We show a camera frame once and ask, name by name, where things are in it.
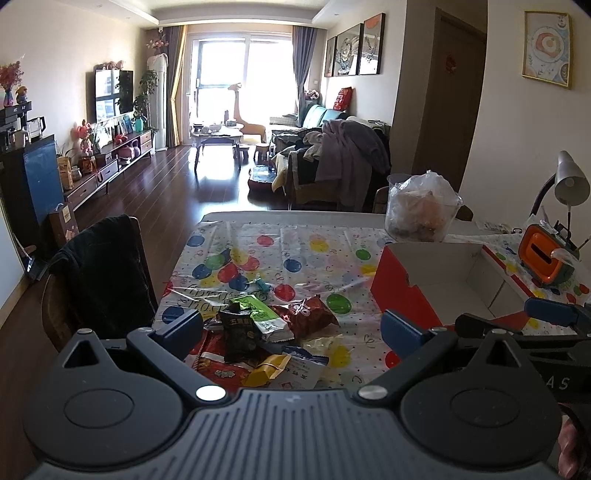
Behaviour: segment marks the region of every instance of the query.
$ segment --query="plastic bag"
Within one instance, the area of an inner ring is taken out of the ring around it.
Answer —
[[[393,183],[386,210],[386,231],[394,238],[441,242],[462,206],[462,198],[449,182],[429,170],[404,183]]]

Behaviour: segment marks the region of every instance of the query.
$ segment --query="teal vase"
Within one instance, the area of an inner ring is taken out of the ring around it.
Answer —
[[[141,133],[144,131],[144,121],[141,118],[135,119],[135,131]]]

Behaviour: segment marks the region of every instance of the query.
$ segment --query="window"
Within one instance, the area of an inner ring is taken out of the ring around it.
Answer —
[[[296,81],[291,38],[287,35],[241,34],[194,40],[191,46],[189,121],[220,123],[234,113],[234,92],[242,83],[241,117],[267,124],[270,116],[294,112]]]

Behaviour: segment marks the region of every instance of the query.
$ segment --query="gray curtain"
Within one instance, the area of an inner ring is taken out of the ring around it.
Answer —
[[[308,72],[310,71],[317,33],[317,28],[299,27],[297,25],[294,25],[293,30],[291,31],[291,42],[294,46],[294,74],[296,79],[295,83],[297,85],[298,126],[300,127],[304,121],[304,110],[306,106],[304,83],[306,82]]]
[[[175,75],[178,70],[178,64],[181,62],[183,52],[181,47],[183,44],[183,26],[177,25],[175,27],[164,27],[164,37],[168,42],[168,47],[165,47],[166,55],[168,55],[168,70],[166,71],[166,146],[168,148],[178,147],[178,135],[175,135],[176,127],[176,111],[170,102],[173,96],[173,88],[175,85]]]

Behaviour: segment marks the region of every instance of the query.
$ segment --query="door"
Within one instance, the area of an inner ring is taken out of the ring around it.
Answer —
[[[438,15],[423,124],[413,174],[433,170],[458,192],[478,109],[486,58],[486,35]]]

